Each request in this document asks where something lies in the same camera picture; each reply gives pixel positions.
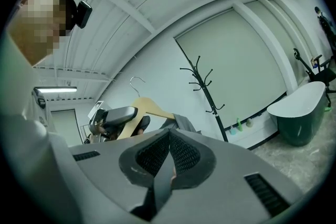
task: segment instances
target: hanger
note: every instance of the hanger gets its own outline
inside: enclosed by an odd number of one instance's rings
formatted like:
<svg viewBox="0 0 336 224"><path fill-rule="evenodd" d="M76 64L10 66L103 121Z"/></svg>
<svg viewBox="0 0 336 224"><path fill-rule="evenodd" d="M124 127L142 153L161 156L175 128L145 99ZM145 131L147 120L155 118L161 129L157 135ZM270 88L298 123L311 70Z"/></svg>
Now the hanger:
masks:
<svg viewBox="0 0 336 224"><path fill-rule="evenodd" d="M175 117L172 113L168 113L163 111L152 99L147 97L140 97L139 91L132 85L132 79L139 77L133 77L130 80L131 87L138 93L139 98L135 99L135 101L131 104L131 106L138 108L138 113L135 118L128 123L125 124L124 129L119 135L118 139L123 139L127 137L131 137L133 131L137 128L137 125L142 120L142 117L147 113L150 115L155 115L171 120L175 120Z"/></svg>

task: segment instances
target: ceiling light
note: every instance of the ceiling light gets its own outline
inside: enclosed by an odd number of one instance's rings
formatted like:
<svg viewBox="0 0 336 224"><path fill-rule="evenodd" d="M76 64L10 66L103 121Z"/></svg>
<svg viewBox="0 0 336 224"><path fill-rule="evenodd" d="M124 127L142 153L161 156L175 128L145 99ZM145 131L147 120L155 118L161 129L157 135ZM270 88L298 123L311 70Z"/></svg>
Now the ceiling light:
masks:
<svg viewBox="0 0 336 224"><path fill-rule="evenodd" d="M77 92L77 87L36 87L41 93Z"/></svg>

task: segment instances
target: gray floor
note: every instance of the gray floor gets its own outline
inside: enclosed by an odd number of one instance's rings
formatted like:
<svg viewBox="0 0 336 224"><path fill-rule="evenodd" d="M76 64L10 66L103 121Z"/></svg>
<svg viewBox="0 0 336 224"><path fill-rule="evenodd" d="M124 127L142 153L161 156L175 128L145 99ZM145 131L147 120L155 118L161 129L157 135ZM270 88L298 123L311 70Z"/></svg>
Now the gray floor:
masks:
<svg viewBox="0 0 336 224"><path fill-rule="evenodd" d="M336 89L336 80L330 83L330 89ZM278 135L253 150L305 193L323 179L336 152L336 93L331 94L330 99L333 109L325 112L320 129L308 145L293 147Z"/></svg>

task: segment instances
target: black coat rack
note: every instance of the black coat rack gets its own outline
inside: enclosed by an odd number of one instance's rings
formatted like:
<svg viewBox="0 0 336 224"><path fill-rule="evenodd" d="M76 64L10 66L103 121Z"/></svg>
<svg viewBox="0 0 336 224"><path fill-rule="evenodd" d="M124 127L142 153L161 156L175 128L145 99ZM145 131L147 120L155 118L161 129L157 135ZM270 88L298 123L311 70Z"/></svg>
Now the black coat rack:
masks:
<svg viewBox="0 0 336 224"><path fill-rule="evenodd" d="M218 126L219 126L219 129L220 129L220 131L222 133L223 139L224 139L225 142L228 142L227 137L226 137L226 133L225 133L225 130L224 130L224 127L223 127L223 124L222 124L222 121L221 121L221 119L220 119L220 117L219 117L219 115L217 113L217 110L221 110L225 105L223 104L220 108L217 108L216 105L215 105L215 103L214 103L214 100L212 99L212 97L211 97L211 95L210 95L210 93L209 93L209 91L207 89L207 86L209 86L212 83L212 80L208 84L206 84L206 79L210 75L210 73L213 71L213 69L210 70L210 72L208 73L208 75L206 75L206 77L205 77L205 79L203 81L200 73L198 73L198 61L200 60L200 56L198 57L197 63L196 63L195 66L188 59L188 57L187 57L187 60L190 63L190 65L192 66L192 69L189 69L189 68L180 68L180 69L181 70L189 70L189 71L191 71L193 73L192 75L197 79L198 83L197 82L189 82L189 84L197 84L197 85L200 86L199 89L194 90L194 91L199 91L201 89L203 90L203 92L204 92L204 94L205 94L205 96L206 96L206 98L207 98L207 100L208 100L208 102L209 102L209 104L211 106L211 109L212 109L211 111L207 111L206 110L206 112L213 113L215 115L216 121L217 121Z"/></svg>

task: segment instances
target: freestanding bathtub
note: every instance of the freestanding bathtub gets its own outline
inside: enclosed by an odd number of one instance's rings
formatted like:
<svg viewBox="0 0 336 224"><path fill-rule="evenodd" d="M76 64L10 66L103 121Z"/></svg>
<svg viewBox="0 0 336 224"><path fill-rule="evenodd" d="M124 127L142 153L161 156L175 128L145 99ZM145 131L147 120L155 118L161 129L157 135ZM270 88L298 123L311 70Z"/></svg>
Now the freestanding bathtub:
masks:
<svg viewBox="0 0 336 224"><path fill-rule="evenodd" d="M319 129L327 104L323 82L308 83L286 98L270 105L280 135L293 146L307 145Z"/></svg>

